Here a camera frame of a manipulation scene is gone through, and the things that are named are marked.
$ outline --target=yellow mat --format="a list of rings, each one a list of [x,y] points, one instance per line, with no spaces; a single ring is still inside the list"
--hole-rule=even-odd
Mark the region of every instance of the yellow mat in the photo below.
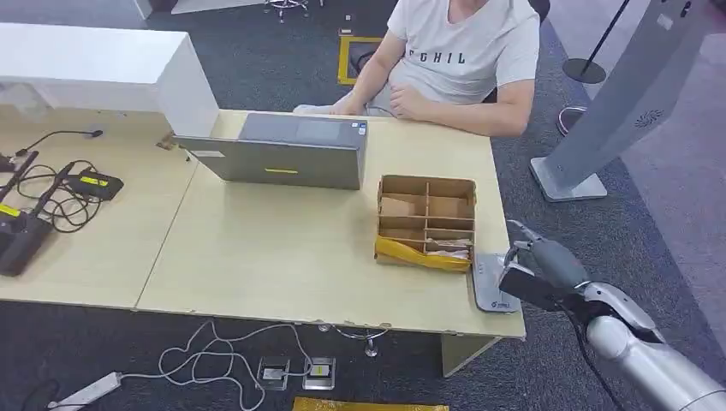
[[[449,411],[446,405],[366,404],[297,396],[293,411]]]

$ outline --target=man's arm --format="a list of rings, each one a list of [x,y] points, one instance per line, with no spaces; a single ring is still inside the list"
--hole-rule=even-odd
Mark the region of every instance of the man's arm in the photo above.
[[[388,31],[381,45],[360,72],[353,91],[333,105],[331,114],[359,115],[364,105],[384,87],[390,71],[401,60],[405,50],[406,41]]]
[[[452,128],[494,137],[521,135],[532,111],[534,80],[520,80],[497,89],[494,104],[456,105],[423,97],[410,86],[394,87],[391,108],[399,118],[434,122]]]

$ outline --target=black pole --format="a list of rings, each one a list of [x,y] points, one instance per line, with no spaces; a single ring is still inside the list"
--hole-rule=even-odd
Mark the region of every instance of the black pole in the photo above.
[[[620,19],[622,12],[625,11],[625,8],[628,6],[628,3],[630,3],[630,0],[624,0],[622,2],[620,8],[617,10],[617,13],[615,13],[615,17],[613,17],[613,20],[610,21],[610,25],[608,26],[607,30],[605,30],[605,33],[603,33],[603,37],[600,38],[600,41],[598,41],[598,45],[595,46],[595,50],[592,51],[590,58],[587,59],[587,63],[585,63],[585,67],[582,68],[580,75],[584,74],[587,71],[587,69],[590,67],[590,64],[592,64],[592,60],[598,54],[598,51],[600,51],[600,47],[603,46],[603,43],[610,35],[610,32],[612,31],[613,27],[615,27],[615,24],[617,23],[618,19]]]

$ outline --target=gray carpet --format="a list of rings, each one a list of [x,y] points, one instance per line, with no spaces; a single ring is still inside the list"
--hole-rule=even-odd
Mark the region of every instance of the gray carpet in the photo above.
[[[285,25],[273,15],[249,10],[154,15],[149,25],[192,34],[224,108],[290,110],[303,102],[330,102],[345,92],[335,84],[337,24],[325,19],[335,14],[333,8],[314,10],[307,21],[291,16]],[[522,138],[493,144],[505,213],[571,247],[593,277],[623,288],[653,316],[676,348],[726,383],[726,360],[622,163],[615,161],[600,173],[610,190],[605,200],[548,204],[530,177],[529,158],[548,153],[559,140],[554,124],[559,109],[568,103],[586,103],[582,87],[566,80],[560,70],[565,55],[549,23],[543,26],[542,40],[530,128]],[[335,390],[307,395],[442,403],[453,410],[613,409],[580,359],[567,320],[527,305],[524,309],[525,342],[500,342],[449,379],[439,377],[436,336],[392,332],[381,339],[380,356],[371,360],[359,342],[301,327],[302,341],[311,354],[334,355],[340,363]],[[0,387],[5,387],[0,390],[0,409],[19,410],[25,395],[48,378],[57,379],[60,396],[66,396],[112,370],[153,372],[162,349],[186,342],[202,321],[182,315],[0,303],[0,326],[5,330],[0,338]],[[220,330],[238,335],[262,325],[224,319]],[[294,340],[286,332],[273,331],[238,348],[253,364],[263,354],[287,353],[301,367]],[[215,366],[219,365],[204,368],[211,372]],[[603,371],[626,408],[649,409],[613,370],[603,366]],[[244,373],[238,369],[235,375]],[[288,391],[270,393],[261,409],[289,410],[300,393],[300,380],[294,379]],[[232,411],[236,396],[235,387],[226,383],[179,388],[164,381],[137,380],[124,382],[121,390],[89,409]],[[256,399],[251,389],[246,397],[247,403]]]

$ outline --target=wire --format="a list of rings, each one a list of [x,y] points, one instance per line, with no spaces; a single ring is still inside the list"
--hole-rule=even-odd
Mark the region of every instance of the wire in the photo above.
[[[370,109],[378,109],[378,110],[381,110],[381,111],[385,111],[386,113],[390,114],[391,117],[395,117],[396,116],[390,110],[386,110],[383,107],[379,107],[377,105],[372,105],[372,104],[366,104],[366,110],[370,110]]]
[[[179,366],[165,371],[164,370],[164,357],[171,353],[171,352],[180,352],[187,354],[191,350],[192,343],[194,339],[197,337],[197,335],[207,326],[211,326],[211,332],[214,335],[214,339],[212,339],[209,343],[205,345],[205,347],[196,353],[193,353],[190,355],[185,361],[183,361]],[[288,376],[305,376],[310,373],[312,370],[312,360],[310,356],[307,354],[304,348],[302,348],[302,344],[300,342],[300,336],[297,333],[297,329],[294,325],[289,324],[279,324],[279,325],[270,325],[264,328],[260,328],[259,330],[250,332],[249,334],[243,336],[243,337],[237,337],[237,338],[221,338],[217,334],[217,329],[215,328],[214,322],[212,320],[205,321],[204,324],[202,324],[189,338],[187,341],[187,345],[184,348],[181,347],[171,347],[167,348],[162,352],[162,354],[159,356],[158,359],[158,370],[159,374],[138,374],[138,373],[127,373],[127,374],[121,374],[120,380],[124,380],[125,378],[146,378],[146,379],[157,379],[157,378],[164,378],[170,383],[178,386],[184,386],[189,384],[209,384],[216,381],[229,381],[237,385],[237,388],[240,390],[239,395],[239,406],[242,411],[254,411],[255,409],[259,408],[260,405],[262,405],[262,402],[265,400],[265,388],[262,387],[262,385],[259,383],[257,378],[254,375],[254,372],[252,371],[252,368],[249,365],[249,362],[247,361],[247,358],[245,358],[244,355],[236,353],[235,347],[233,343],[238,343],[240,341],[244,341],[248,339],[249,337],[253,337],[261,332],[272,330],[275,328],[289,328],[293,331],[295,334],[295,341],[297,342],[297,346],[300,349],[300,352],[305,356],[306,359],[306,368],[303,372],[285,372],[283,375]],[[211,347],[215,343],[223,343],[225,347],[229,349],[227,352],[217,352],[217,351],[208,351],[211,349]],[[206,378],[200,378],[197,377],[196,374],[196,368],[197,364],[199,363],[199,360],[204,356],[217,356],[217,357],[229,357],[229,365],[227,366],[227,372],[225,372],[222,376],[219,377],[206,377]],[[260,398],[258,399],[257,403],[255,403],[251,408],[246,408],[243,401],[243,388],[242,384],[233,377],[230,377],[230,374],[232,373],[232,369],[235,365],[235,358],[239,358],[242,360],[242,362],[245,364],[245,368],[247,369],[247,373],[249,374],[250,378],[254,382],[254,385],[257,389],[261,391]],[[172,378],[172,375],[178,371],[180,371],[182,368],[184,368],[186,365],[189,364],[189,362],[192,362],[192,375],[190,379],[186,381],[177,381]]]
[[[332,327],[333,330],[338,331],[338,333],[340,335],[342,335],[343,337],[350,338],[353,340],[372,340],[373,338],[378,338],[378,337],[382,336],[383,334],[385,334],[386,332],[388,332],[388,330],[383,330],[383,331],[380,331],[377,333],[373,333],[373,334],[368,333],[368,334],[365,334],[364,336],[362,336],[360,334],[347,333],[346,331],[339,329],[338,327],[336,327],[333,324],[330,324],[330,327]]]
[[[595,377],[600,382],[600,385],[603,386],[603,390],[608,394],[610,397],[610,400],[615,404],[615,407],[619,411],[625,411],[625,408],[620,404],[620,401],[618,401],[615,393],[608,385],[607,381],[605,381],[605,378],[603,378],[603,375],[600,374],[600,371],[595,367],[595,364],[592,362],[592,359],[590,358],[590,355],[587,353],[587,349],[585,349],[585,338],[582,336],[582,330],[578,326],[577,320],[574,318],[574,315],[564,306],[557,304],[564,312],[567,314],[567,317],[569,319],[570,324],[572,324],[572,327],[574,329],[574,334],[577,336],[577,345],[580,348],[580,354],[582,354],[582,359],[585,360],[585,363],[590,367],[590,370],[593,374],[595,374]]]
[[[97,171],[96,166],[93,165],[93,163],[86,161],[86,160],[76,160],[72,163],[73,165],[76,164],[86,164],[88,166],[88,169],[91,171]],[[41,174],[36,176],[30,176],[30,173],[33,172],[36,169],[45,169],[50,171],[50,174]],[[33,167],[30,167],[27,169],[27,171],[21,176],[20,180],[18,181],[17,186],[15,187],[16,191],[19,195],[22,197],[25,197],[30,200],[39,200],[40,196],[35,196],[28,194],[25,192],[23,188],[23,184],[26,182],[29,182],[31,180],[38,180],[42,178],[57,178],[57,171],[53,169],[52,167],[44,164],[36,164]],[[77,178],[78,176],[69,175],[68,178]],[[53,225],[53,228],[64,234],[70,234],[75,233],[86,227],[88,223],[93,220],[96,215],[98,214],[98,211],[101,207],[102,201],[93,197],[87,197],[87,196],[81,196],[78,195],[76,192],[71,189],[71,187],[68,186],[66,182],[63,182],[60,187],[57,189],[57,193],[65,193],[68,195],[68,198],[64,200],[54,200],[49,199],[48,204],[51,205],[51,209],[44,208],[41,211],[41,214],[47,218],[50,219],[50,223]],[[71,207],[76,207],[77,209],[74,211],[71,211]],[[79,216],[82,213],[82,217],[78,219],[74,219],[74,217]]]
[[[96,130],[96,131],[75,131],[75,130],[57,130],[50,132],[40,139],[36,140],[34,143],[32,143],[30,146],[27,146],[25,148],[21,148],[15,153],[16,157],[23,157],[29,152],[33,147],[37,146],[38,144],[42,143],[45,139],[48,137],[51,137],[52,135],[56,134],[84,134],[84,135],[90,135],[92,138],[99,137],[101,134],[103,134],[103,130]]]

